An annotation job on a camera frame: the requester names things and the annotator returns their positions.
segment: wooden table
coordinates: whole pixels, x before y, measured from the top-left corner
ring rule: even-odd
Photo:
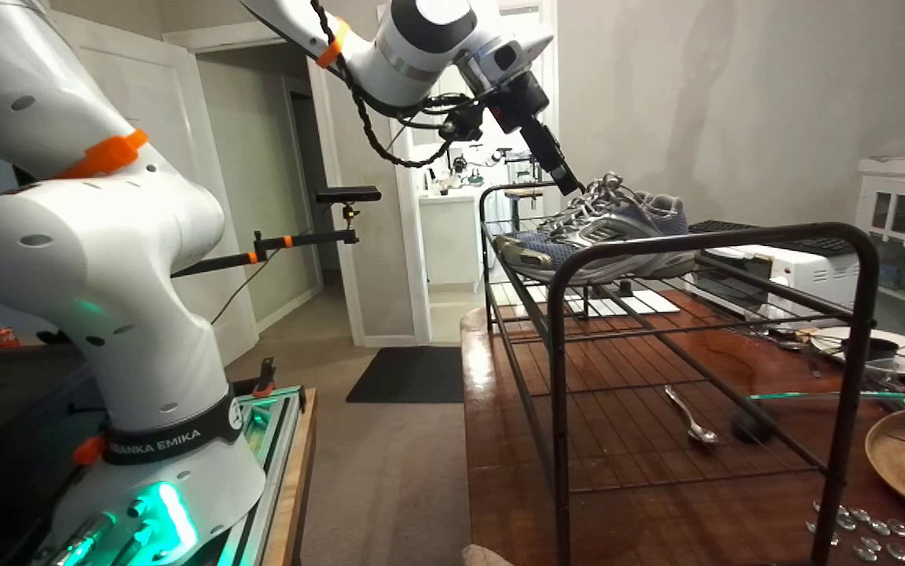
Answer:
[[[270,538],[264,544],[264,566],[302,563],[305,497],[317,434],[314,415],[317,415],[317,393],[305,390],[305,412],[299,415],[289,462],[283,469],[283,484],[277,491]]]
[[[478,318],[462,340],[471,544],[522,566],[553,563],[550,475],[506,349],[487,340],[484,314]],[[694,362],[745,393],[836,390],[839,384],[836,365],[786,352],[770,340],[732,330],[676,340]],[[534,340],[515,352],[537,421],[544,421],[547,349]],[[679,437],[685,425],[657,393],[660,384],[676,384],[723,434],[713,453],[691,450]],[[773,443],[732,440],[732,409],[716,396],[647,340],[569,346],[572,563],[808,563],[804,519],[811,500],[820,497],[823,475]],[[795,402],[773,412],[804,450],[826,453],[833,402]],[[874,475],[861,450],[867,425],[880,415],[877,406],[861,406],[845,503],[905,522],[905,500]],[[842,535],[833,563],[855,563],[855,541],[858,535]]]

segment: room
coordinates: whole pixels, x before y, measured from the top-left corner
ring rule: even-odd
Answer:
[[[503,349],[493,358],[481,355],[481,365],[474,365],[478,355],[468,355],[468,343],[478,346],[484,333],[487,270],[496,274],[500,289],[509,289],[509,302],[515,292],[512,308],[525,311],[518,299],[525,289],[512,286],[500,267],[481,264],[487,245],[478,226],[449,220],[456,208],[478,223],[471,214],[478,186],[468,189],[468,176],[456,179],[453,167],[402,170],[387,164],[368,145],[349,88],[311,66],[302,50],[286,47],[239,0],[50,0],[44,6],[57,13],[66,44],[101,82],[101,91],[119,101],[126,119],[141,123],[163,157],[220,201],[226,230],[211,255],[242,255],[251,242],[299,233],[355,230],[358,236],[358,242],[286,248],[280,258],[273,252],[264,267],[176,277],[173,283],[189,311],[217,318],[214,340],[233,380],[261,374],[261,362],[273,355],[277,384],[302,384],[317,393],[311,481],[299,528],[302,560],[462,563],[462,550],[478,544],[509,563],[562,563],[562,553],[525,557],[515,550],[522,541],[553,541],[562,531],[562,519],[553,522],[553,513],[544,509],[553,503],[547,475],[537,475],[534,484],[522,481],[525,494],[518,494],[522,487],[503,494],[503,500],[544,503],[540,519],[522,519],[515,547],[506,544],[512,541],[506,509],[493,506],[490,522],[478,519],[474,497],[484,465],[471,443],[478,431],[471,418],[487,412],[471,406],[481,402],[471,377],[462,377],[462,402],[346,399],[380,349],[453,349],[462,352],[465,374],[512,377]],[[380,0],[327,3],[365,38],[374,38],[387,6]],[[874,236],[883,261],[874,333],[905,340],[905,186],[880,186],[905,179],[905,3],[594,0],[566,6],[559,0],[500,0],[500,13],[553,31],[553,44],[537,57],[537,79],[550,97],[540,119],[581,182],[616,173],[644,195],[672,195],[691,226],[707,220],[855,223]],[[374,116],[374,129],[396,154],[415,157],[431,148],[393,119]],[[481,145],[481,160],[490,160],[484,167],[503,167],[487,157],[496,154],[490,148],[503,148],[503,138],[484,135],[484,142],[490,142]],[[0,192],[16,186],[13,167],[0,160]],[[317,192],[352,186],[371,186],[383,198],[355,201],[349,214],[343,204],[317,204]],[[566,211],[569,201],[547,192],[518,204],[522,220],[534,226]],[[462,255],[468,261],[453,261],[453,274],[468,277],[440,286],[434,261]],[[44,330],[41,318],[0,305],[3,330],[0,343],[57,336],[53,327]],[[839,374],[845,368],[833,362],[833,355],[845,358],[845,346],[836,340],[830,349],[839,349],[823,355],[830,365],[804,352],[817,358],[811,371]],[[57,374],[75,362],[79,355],[41,362],[41,374],[53,374],[44,377],[44,387],[57,387]],[[16,365],[22,362],[0,355],[0,428],[44,396],[38,387],[9,390],[22,377]],[[503,421],[518,434],[515,428],[528,431],[547,415],[512,409],[512,418]],[[544,453],[537,450],[534,462],[547,465],[550,440],[537,447]],[[518,469],[500,472],[506,475],[487,475],[487,481],[522,478]],[[905,522],[905,500],[886,484],[870,481],[870,487],[889,509],[902,509],[892,519]],[[808,500],[801,503],[792,525],[782,525],[795,528],[789,541],[808,538]],[[578,557],[606,535],[584,538],[581,528],[591,519],[581,513],[572,519],[575,563],[581,563]],[[855,544],[867,535],[845,535],[833,557],[858,557]],[[644,535],[628,544],[650,541],[682,538]]]

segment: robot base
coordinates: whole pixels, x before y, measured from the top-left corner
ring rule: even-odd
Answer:
[[[170,462],[94,465],[53,509],[53,528],[35,563],[185,563],[233,528],[261,494],[264,472],[245,434]]]
[[[289,456],[292,456],[295,431],[302,428],[299,421],[305,412],[305,390],[283,387],[261,399],[242,396],[239,409],[245,415],[245,428],[233,447],[226,443],[201,447],[207,450],[204,456],[201,450],[195,450],[198,456],[182,459],[176,469],[151,465],[151,472],[145,472],[145,465],[135,465],[141,469],[138,484],[145,491],[135,494],[141,506],[132,513],[119,506],[101,506],[101,497],[88,497],[94,494],[91,478],[79,481],[79,491],[72,487],[63,506],[57,506],[57,535],[63,531],[63,519],[79,516],[79,509],[88,509],[82,516],[91,516],[91,519],[85,519],[82,525],[66,522],[69,531],[75,525],[75,535],[69,535],[66,541],[47,541],[38,550],[35,563],[66,563],[66,566],[79,566],[79,563],[126,563],[126,566],[261,563],[270,522],[277,513],[283,469],[292,465]],[[204,525],[198,522],[198,513],[192,513],[185,503],[195,503],[192,509],[211,509],[204,516],[207,531],[201,531]],[[148,541],[141,535],[141,525],[145,525],[141,519],[151,519],[151,525],[167,525],[170,535],[163,538],[163,528],[157,528],[157,535]],[[182,531],[195,531],[198,541],[192,547],[176,550],[176,541]]]

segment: cable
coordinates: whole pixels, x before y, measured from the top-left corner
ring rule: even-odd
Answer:
[[[390,138],[387,151],[393,151],[396,138],[409,129],[409,123],[399,123],[396,135]]]
[[[314,9],[317,19],[321,19],[321,31],[327,35],[327,44],[333,44],[336,35],[333,35],[333,28],[330,28],[330,19],[327,19],[324,3],[321,3],[321,0],[308,0],[308,3],[311,3],[311,9]],[[431,157],[424,157],[424,160],[405,160],[405,157],[390,154],[390,151],[383,148],[383,142],[377,138],[377,132],[371,129],[371,116],[368,116],[368,104],[365,104],[368,94],[365,94],[365,88],[355,82],[346,53],[336,57],[336,69],[339,69],[339,79],[343,79],[343,82],[349,85],[349,91],[352,91],[352,101],[355,101],[355,110],[358,110],[361,132],[365,132],[368,145],[371,145],[383,160],[399,164],[399,167],[431,167],[434,160],[440,160],[440,157],[449,151],[453,138],[443,138],[443,145],[440,145]],[[424,110],[424,107],[443,107],[443,104],[449,104],[449,101],[456,101],[456,97],[446,97],[446,101],[421,101],[418,107],[409,107],[409,116],[415,116],[415,113]]]
[[[440,123],[415,123],[415,119],[396,119],[402,129],[424,129],[424,132],[440,132]]]
[[[264,258],[264,264],[261,264],[255,274],[248,274],[248,277],[233,289],[233,296],[223,302],[223,308],[211,318],[211,327],[229,311],[229,305],[236,302],[236,296],[239,296],[258,274],[264,274],[264,267],[273,261],[273,255],[277,255],[277,248],[270,248],[267,258]]]

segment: green light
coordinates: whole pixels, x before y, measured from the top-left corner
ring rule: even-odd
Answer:
[[[91,563],[91,550],[97,547],[97,541],[104,541],[110,535],[110,528],[116,525],[116,519],[110,513],[94,516],[88,525],[82,525],[82,535],[75,544],[66,547],[66,557],[60,560],[60,566],[82,566]]]
[[[135,531],[138,550],[132,566],[179,563],[198,544],[198,528],[173,484],[148,487],[138,503],[141,528]]]
[[[88,314],[104,314],[101,302],[79,302],[79,308],[88,311]]]
[[[198,544],[198,531],[189,519],[189,509],[179,500],[179,491],[173,491],[170,484],[160,484],[160,500],[167,506],[167,516],[170,516],[176,541],[179,541],[179,547],[170,550],[170,553],[176,553],[170,560],[179,560]]]

